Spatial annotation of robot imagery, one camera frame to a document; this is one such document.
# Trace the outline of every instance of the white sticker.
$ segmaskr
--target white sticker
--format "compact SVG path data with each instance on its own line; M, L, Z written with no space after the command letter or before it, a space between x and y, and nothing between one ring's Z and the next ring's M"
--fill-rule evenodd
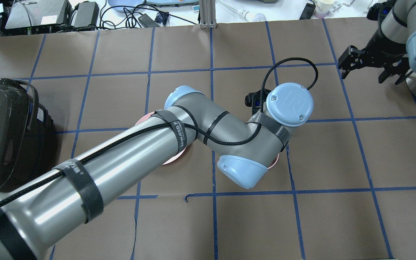
M38 115L36 116L36 118L38 118L38 120L40 120L41 122L44 122L44 111L43 111L43 109L39 109L39 107L38 107Z
M41 25L51 25L57 23L57 15L48 15L41 18Z

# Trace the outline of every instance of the gray strap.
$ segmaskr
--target gray strap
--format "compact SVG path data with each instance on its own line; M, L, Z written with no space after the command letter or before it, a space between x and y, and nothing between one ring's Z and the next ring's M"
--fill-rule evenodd
M104 211L104 200L100 194L96 183L86 171L83 164L76 160L67 160L53 169L63 171L66 178L71 182L78 192L83 204L81 205L86 212L86 222L88 223Z
M259 111L248 120L248 123L258 123L264 126L280 139L283 147L287 146L287 143L289 143L289 140L292 137L290 132L283 125Z
M157 110L152 117L158 117L171 124L174 135L178 139L178 152L176 154L182 152L182 150L184 150L187 146L187 134L185 132L184 124L168 110Z

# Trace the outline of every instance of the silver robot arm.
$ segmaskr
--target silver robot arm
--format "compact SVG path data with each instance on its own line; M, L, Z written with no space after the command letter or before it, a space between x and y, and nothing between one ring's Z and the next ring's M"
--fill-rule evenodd
M0 207L0 260L44 259L61 238L98 216L104 206L196 139L221 155L218 168L224 174L240 186L251 188L312 109L312 96L305 87L281 84L267 96L264 113L244 123L200 92L181 86L168 97L165 110L158 111L157 116L10 194L0 193L3 201L48 180ZM198 134L194 130L197 127L211 137Z
M400 78L396 84L399 84L406 79L410 68L416 72L416 0L376 4L367 18L378 20L378 30L364 49L349 46L340 56L338 67L342 70L342 78L354 69L372 66L385 69L378 82L397 74Z

